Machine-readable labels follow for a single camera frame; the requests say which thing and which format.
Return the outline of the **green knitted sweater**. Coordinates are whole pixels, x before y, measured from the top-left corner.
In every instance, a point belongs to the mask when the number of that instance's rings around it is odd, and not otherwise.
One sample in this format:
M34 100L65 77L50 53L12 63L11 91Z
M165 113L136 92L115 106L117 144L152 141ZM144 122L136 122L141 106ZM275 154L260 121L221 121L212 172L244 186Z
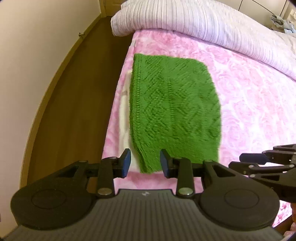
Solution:
M135 54L129 90L130 136L142 173L161 170L161 149L193 163L218 161L221 105L204 63Z

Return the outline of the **pink floral fleece blanket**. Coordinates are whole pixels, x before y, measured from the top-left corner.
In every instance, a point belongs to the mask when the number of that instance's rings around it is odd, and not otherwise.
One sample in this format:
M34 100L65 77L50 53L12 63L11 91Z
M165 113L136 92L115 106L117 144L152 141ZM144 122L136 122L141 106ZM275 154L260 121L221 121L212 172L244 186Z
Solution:
M135 54L195 59L211 75L221 105L221 141L217 162L228 166L242 153L259 153L277 145L295 143L295 81L278 70L243 54L165 30L134 33L122 67L132 69ZM118 109L122 77L107 129L103 156L118 156ZM114 181L116 189L175 189L175 179L162 171L129 170Z

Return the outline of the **white mattress sheet edge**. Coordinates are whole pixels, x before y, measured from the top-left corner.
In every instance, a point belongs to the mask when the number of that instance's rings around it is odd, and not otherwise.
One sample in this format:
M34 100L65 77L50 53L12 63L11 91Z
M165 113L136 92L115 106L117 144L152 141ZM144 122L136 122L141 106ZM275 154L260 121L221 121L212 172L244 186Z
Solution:
M121 74L122 88L119 95L118 109L118 150L123 151L129 148L131 151L131 164L129 170L140 173L140 167L137 159L137 153L132 145L130 136L130 82L132 78L132 69L129 68Z

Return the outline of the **grey blue garment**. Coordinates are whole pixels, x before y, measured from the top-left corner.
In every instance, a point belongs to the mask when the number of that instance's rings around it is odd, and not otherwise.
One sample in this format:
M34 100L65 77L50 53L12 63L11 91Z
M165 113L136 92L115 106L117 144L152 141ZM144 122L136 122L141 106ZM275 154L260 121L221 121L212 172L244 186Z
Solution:
M289 20L284 20L282 17L277 15L272 15L270 17L273 24L280 30L290 30L293 32L294 26L293 23Z

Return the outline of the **white wardrobe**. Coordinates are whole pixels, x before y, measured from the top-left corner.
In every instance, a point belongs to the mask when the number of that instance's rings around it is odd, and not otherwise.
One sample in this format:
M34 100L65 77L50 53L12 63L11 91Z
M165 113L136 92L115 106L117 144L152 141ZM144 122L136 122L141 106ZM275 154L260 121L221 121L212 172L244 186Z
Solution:
M267 11L268 13L280 16L285 12L288 1L219 1L226 4L244 14L255 13L255 11Z

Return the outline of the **lavender striped duvet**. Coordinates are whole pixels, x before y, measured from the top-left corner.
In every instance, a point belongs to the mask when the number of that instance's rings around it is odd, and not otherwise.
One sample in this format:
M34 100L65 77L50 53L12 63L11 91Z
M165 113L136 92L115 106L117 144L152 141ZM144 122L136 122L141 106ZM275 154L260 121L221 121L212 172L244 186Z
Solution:
M261 61L295 79L295 36L272 31L218 1L126 1L111 18L115 36L175 31Z

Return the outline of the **brown wooden door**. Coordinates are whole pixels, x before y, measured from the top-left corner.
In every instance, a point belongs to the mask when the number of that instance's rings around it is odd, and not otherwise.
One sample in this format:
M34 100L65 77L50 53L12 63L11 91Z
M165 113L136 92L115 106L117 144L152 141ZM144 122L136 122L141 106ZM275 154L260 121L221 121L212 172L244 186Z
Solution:
M99 0L102 17L114 16L126 0Z

